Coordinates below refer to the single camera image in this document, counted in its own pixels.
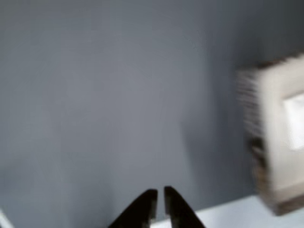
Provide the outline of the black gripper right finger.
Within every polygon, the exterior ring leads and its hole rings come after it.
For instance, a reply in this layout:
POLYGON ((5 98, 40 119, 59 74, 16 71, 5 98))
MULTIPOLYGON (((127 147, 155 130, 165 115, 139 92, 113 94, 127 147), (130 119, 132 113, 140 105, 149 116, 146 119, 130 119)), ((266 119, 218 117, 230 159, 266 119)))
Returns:
POLYGON ((164 187, 164 201, 172 228, 204 228, 193 209, 172 186, 164 187))

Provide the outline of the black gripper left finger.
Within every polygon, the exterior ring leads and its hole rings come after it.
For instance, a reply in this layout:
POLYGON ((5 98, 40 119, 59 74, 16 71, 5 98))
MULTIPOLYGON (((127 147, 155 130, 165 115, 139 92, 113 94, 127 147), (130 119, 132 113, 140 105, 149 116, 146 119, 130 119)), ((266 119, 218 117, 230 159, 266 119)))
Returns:
POLYGON ((156 218, 158 191, 148 189, 138 196, 108 227, 149 228, 156 218))

